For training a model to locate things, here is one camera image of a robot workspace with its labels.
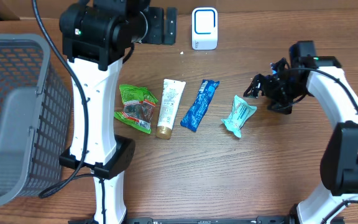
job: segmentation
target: wooden table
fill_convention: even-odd
[[[61,48],[57,20],[45,25]],[[172,138],[155,137],[115,122],[117,134],[134,138],[137,149],[126,171],[125,203],[130,217],[245,218],[285,215],[319,184],[319,163],[332,129],[317,100],[307,97],[293,114],[267,111],[269,101],[247,99],[258,110],[235,138],[221,124],[257,73],[288,58],[298,40],[314,40],[318,55],[334,55],[358,94],[358,10],[253,12],[219,15],[216,50],[191,48],[191,17],[178,18],[174,46],[136,45],[119,84],[146,86],[158,99],[164,78],[186,81]],[[0,33],[40,34],[35,21],[0,22]],[[55,56],[52,63],[70,87]],[[221,81],[196,133],[180,126],[202,79]],[[117,91],[116,109],[121,110]],[[68,137],[71,141],[72,130]],[[72,172],[64,169],[64,177]],[[66,223],[90,218],[95,211],[90,179],[76,180],[47,199],[17,198],[0,207],[0,223]],[[358,205],[344,213],[358,223]]]

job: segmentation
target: white plastic device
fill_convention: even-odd
[[[218,46],[218,12],[198,7],[191,14],[191,41],[195,50],[213,50]]]

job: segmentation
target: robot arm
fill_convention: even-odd
[[[317,57],[313,42],[298,42],[290,48],[291,65],[281,59],[272,64],[273,75],[255,76],[244,96],[258,92],[272,100],[274,112],[290,114],[301,96],[314,96],[334,128],[321,160],[321,183],[306,200],[295,206],[291,215],[300,224],[330,223],[350,200],[358,200],[358,97],[345,79],[335,57]]]
[[[343,69],[332,66],[319,67],[319,70],[340,79],[352,93],[358,105],[358,97],[346,81]],[[345,123],[346,121],[353,121],[358,124],[357,111],[354,109],[353,104],[343,88],[334,80],[320,73],[310,72],[306,87],[308,92],[320,103],[333,128],[335,128],[338,123]]]
[[[94,0],[93,7],[87,6],[88,2],[72,4],[60,17],[63,54],[87,99],[88,152],[82,166],[96,176],[96,212],[90,222],[120,224],[126,217],[124,171],[135,149],[133,140],[114,134],[114,100],[123,56],[134,42],[173,45],[177,10],[168,8],[165,21],[164,10],[149,7],[150,0]],[[71,148],[60,156],[60,164],[77,169],[84,156],[85,120],[74,82],[73,92],[74,138]]]
[[[349,86],[345,79],[344,71],[337,67],[320,67],[319,70],[324,71],[345,84],[347,89],[352,93],[353,98],[356,100],[358,105],[358,97]],[[326,113],[331,126],[335,128],[338,123],[345,123],[346,121],[353,121],[358,124],[358,114],[354,109],[353,104],[347,97],[345,91],[340,87],[334,80],[325,77],[324,75],[317,72],[310,72],[306,87],[320,103],[324,112]],[[353,160],[355,161],[357,154],[353,153]],[[333,163],[330,159],[322,161],[324,167],[325,164]],[[326,175],[324,169],[321,170],[325,174],[321,174],[322,178]],[[328,177],[327,184],[331,182],[331,177]],[[320,224],[322,220],[330,223],[331,220],[345,209],[343,205],[339,210],[327,220],[325,218],[338,206],[342,204],[344,200],[358,200],[358,193],[356,194],[341,194],[333,196],[333,193],[328,190],[323,183],[320,183],[313,193],[304,201],[299,203],[296,207],[296,214],[299,222],[302,224]]]

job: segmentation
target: mesh basket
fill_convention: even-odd
[[[60,180],[71,96],[38,35],[0,34],[0,205]]]

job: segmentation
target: blue packaged bar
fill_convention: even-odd
[[[208,110],[208,106],[214,97],[215,90],[218,86],[219,81],[203,80],[200,90],[198,90],[196,101],[189,111],[187,111],[187,114],[180,122],[180,125],[192,131],[197,131],[198,125]]]

